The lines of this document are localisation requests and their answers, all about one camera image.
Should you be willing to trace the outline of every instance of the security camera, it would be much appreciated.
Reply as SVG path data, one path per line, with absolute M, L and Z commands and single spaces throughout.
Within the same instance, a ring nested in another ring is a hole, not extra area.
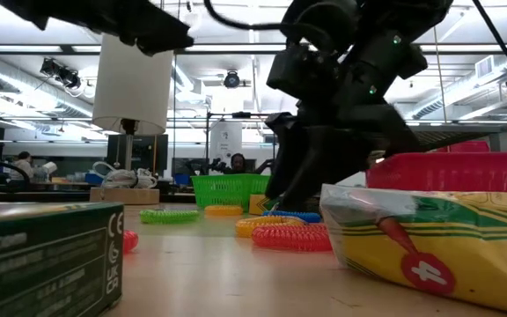
M 224 87 L 236 88 L 239 86 L 238 72 L 235 70 L 228 70 L 228 74 L 224 78 Z

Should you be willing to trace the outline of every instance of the number 4 label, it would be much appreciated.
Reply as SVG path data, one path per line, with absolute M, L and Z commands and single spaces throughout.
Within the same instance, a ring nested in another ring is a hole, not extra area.
M 455 277 L 433 254 L 407 254 L 400 263 L 402 273 L 416 288 L 436 294 L 450 294 Z

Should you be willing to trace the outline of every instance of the green plastic basket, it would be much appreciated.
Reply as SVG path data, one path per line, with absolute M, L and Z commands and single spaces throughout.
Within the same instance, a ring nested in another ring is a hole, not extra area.
M 197 205 L 236 205 L 248 211 L 250 195 L 263 194 L 269 176 L 258 174 L 194 176 Z

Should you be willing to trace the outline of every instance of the red basket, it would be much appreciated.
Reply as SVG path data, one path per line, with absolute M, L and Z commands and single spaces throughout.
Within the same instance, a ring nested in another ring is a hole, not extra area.
M 489 144 L 486 141 L 466 141 L 439 148 L 435 152 L 451 152 L 451 153 L 476 153 L 490 152 Z
M 507 192 L 507 153 L 408 153 L 367 172 L 369 188 Z

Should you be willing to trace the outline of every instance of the crayola packaging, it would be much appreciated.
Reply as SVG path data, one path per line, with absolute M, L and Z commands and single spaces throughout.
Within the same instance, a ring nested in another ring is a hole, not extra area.
M 507 193 L 324 185 L 320 209 L 350 269 L 507 311 Z

